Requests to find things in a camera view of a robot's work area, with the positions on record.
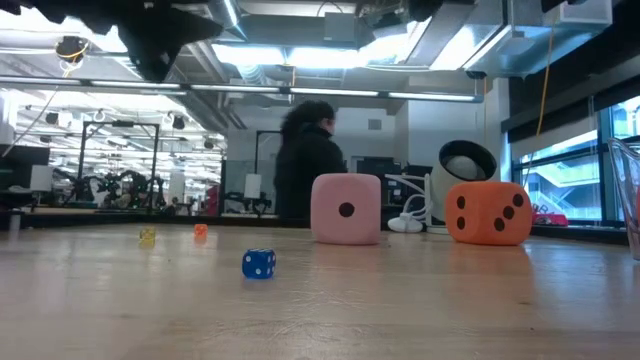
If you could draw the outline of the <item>white round puck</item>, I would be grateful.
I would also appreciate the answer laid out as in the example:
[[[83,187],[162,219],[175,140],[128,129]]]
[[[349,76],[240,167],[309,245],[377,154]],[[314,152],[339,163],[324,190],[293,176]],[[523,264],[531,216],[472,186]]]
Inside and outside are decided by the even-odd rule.
[[[424,227],[424,215],[403,212],[387,222],[390,230],[398,233],[419,233]]]

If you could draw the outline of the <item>black ceiling spotlight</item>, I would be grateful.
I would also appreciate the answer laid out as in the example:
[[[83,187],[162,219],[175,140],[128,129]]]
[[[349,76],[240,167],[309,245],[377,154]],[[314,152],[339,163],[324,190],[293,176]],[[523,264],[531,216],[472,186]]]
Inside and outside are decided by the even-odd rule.
[[[83,60],[89,47],[90,41],[86,38],[63,36],[55,45],[55,53],[60,60],[69,64],[77,64]]]

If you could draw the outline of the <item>clear plastic tray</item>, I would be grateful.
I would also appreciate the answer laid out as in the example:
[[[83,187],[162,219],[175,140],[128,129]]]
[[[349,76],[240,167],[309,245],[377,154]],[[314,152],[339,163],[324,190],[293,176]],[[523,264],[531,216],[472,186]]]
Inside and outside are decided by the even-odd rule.
[[[608,139],[608,149],[631,256],[640,261],[640,153],[616,138]]]

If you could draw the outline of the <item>person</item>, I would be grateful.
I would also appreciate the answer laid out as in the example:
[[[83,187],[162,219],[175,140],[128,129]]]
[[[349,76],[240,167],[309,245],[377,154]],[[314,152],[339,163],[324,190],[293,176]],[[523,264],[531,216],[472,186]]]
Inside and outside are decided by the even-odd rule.
[[[274,177],[279,218],[307,219],[315,179],[347,171],[343,152],[332,140],[335,125],[335,110],[325,101],[304,101],[285,115]]]

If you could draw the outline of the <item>black gantry frame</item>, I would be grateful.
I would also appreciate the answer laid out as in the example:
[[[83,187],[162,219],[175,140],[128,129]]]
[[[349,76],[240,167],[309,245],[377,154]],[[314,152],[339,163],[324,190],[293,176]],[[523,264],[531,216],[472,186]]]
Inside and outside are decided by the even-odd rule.
[[[84,170],[84,158],[85,158],[85,150],[86,150],[86,142],[87,140],[91,137],[89,136],[88,133],[88,128],[90,126],[96,126],[94,131],[91,133],[93,136],[93,134],[99,130],[102,129],[105,125],[107,126],[112,126],[112,127],[117,127],[117,128],[133,128],[133,127],[140,127],[143,130],[147,130],[147,127],[152,127],[155,130],[155,133],[153,136],[148,135],[152,138],[153,142],[153,157],[152,157],[152,167],[151,167],[151,183],[149,185],[149,191],[148,191],[148,195],[147,195],[147,211],[146,213],[148,215],[151,215],[153,212],[153,196],[155,195],[154,192],[154,185],[153,185],[153,179],[156,176],[156,168],[157,168],[157,158],[158,158],[158,147],[159,147],[159,135],[160,135],[160,125],[159,124],[153,124],[153,123],[142,123],[142,122],[136,122],[136,121],[130,121],[130,120],[114,120],[114,121],[103,121],[103,122],[99,122],[96,120],[92,120],[92,121],[83,121],[83,127],[82,127],[82,132],[81,132],[81,146],[80,146],[80,154],[79,154],[79,165],[78,165],[78,172],[77,172],[77,180],[81,181],[83,180],[83,170]]]

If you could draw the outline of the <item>large orange foam die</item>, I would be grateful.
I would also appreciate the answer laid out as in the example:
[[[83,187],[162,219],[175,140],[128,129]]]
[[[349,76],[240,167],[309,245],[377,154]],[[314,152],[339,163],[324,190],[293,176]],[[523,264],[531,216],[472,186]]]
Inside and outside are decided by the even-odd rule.
[[[447,230],[460,243],[518,246],[532,228],[529,196],[522,186],[511,182],[454,185],[444,209]]]

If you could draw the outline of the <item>small blue die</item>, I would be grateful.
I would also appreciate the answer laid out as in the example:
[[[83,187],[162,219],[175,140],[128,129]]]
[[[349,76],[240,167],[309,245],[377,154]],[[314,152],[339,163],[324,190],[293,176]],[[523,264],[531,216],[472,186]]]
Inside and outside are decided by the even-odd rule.
[[[275,274],[276,253],[270,248],[248,249],[242,257],[242,273],[248,279],[269,279]]]

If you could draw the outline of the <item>large pink foam die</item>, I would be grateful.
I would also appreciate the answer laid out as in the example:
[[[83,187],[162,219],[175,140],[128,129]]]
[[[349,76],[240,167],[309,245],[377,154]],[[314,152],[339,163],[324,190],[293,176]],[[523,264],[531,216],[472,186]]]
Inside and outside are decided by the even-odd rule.
[[[310,205],[311,231],[319,243],[374,245],[381,234],[381,181],[359,173],[316,178]]]

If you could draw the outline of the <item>black computer monitor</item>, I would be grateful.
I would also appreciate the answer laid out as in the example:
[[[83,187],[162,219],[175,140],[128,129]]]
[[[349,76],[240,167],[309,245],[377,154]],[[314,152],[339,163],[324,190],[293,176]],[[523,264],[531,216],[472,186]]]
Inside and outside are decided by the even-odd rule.
[[[9,148],[0,144],[0,194],[51,191],[53,168],[49,157],[47,147]]]

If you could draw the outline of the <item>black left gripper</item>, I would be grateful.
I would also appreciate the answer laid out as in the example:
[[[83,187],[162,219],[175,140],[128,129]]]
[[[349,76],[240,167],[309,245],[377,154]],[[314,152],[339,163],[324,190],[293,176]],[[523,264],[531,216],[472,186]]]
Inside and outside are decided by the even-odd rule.
[[[0,0],[0,10],[20,15],[37,9],[49,21],[75,17],[89,24],[117,24],[131,63],[150,82],[163,82],[182,47],[221,34],[223,27],[176,8],[207,0]]]

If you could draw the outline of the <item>long ceiling light strip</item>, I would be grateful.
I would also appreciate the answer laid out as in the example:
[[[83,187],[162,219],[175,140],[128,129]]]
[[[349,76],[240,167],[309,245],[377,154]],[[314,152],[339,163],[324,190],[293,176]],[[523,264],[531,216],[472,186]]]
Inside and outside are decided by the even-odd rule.
[[[134,90],[160,93],[179,93],[187,91],[209,91],[225,93],[267,94],[267,95],[325,95],[340,97],[375,98],[392,100],[415,100],[457,103],[481,103],[481,95],[465,95],[451,93],[412,93],[399,91],[351,90],[309,88],[298,86],[255,86],[231,84],[189,84],[189,83],[154,83],[143,81],[96,80],[78,78],[48,78],[0,75],[0,85],[31,86],[34,88],[97,88],[104,90]]]

